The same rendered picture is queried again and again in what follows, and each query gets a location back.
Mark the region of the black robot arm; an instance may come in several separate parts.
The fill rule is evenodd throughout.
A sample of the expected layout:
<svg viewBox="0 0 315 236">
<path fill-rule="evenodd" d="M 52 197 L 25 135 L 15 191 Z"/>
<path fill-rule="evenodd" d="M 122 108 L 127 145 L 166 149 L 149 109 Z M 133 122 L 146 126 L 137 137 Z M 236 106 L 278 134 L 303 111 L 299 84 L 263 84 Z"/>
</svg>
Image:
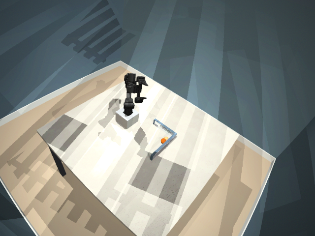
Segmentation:
<svg viewBox="0 0 315 236">
<path fill-rule="evenodd" d="M 124 102 L 124 109 L 123 112 L 125 115 L 129 116 L 133 113 L 132 109 L 134 109 L 134 102 L 133 98 L 131 97 L 131 93 L 134 93 L 134 87 L 136 87 L 136 74 L 133 73 L 127 73 L 124 76 L 124 81 L 126 85 L 126 99 Z M 133 85 L 135 84 L 135 85 Z"/>
</svg>

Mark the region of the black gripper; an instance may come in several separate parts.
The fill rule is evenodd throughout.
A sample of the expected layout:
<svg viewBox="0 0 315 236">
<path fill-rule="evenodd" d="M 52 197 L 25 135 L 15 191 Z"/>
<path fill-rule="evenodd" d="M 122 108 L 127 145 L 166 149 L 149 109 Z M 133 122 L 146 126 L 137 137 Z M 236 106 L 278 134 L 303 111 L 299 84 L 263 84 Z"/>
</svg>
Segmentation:
<svg viewBox="0 0 315 236">
<path fill-rule="evenodd" d="M 137 76 L 136 82 L 138 82 L 138 85 L 134 87 L 134 93 L 137 93 L 136 97 L 134 98 L 134 103 L 142 103 L 144 99 L 147 99 L 146 97 L 140 97 L 140 93 L 142 91 L 142 85 L 148 86 L 145 77 L 143 76 Z"/>
</svg>

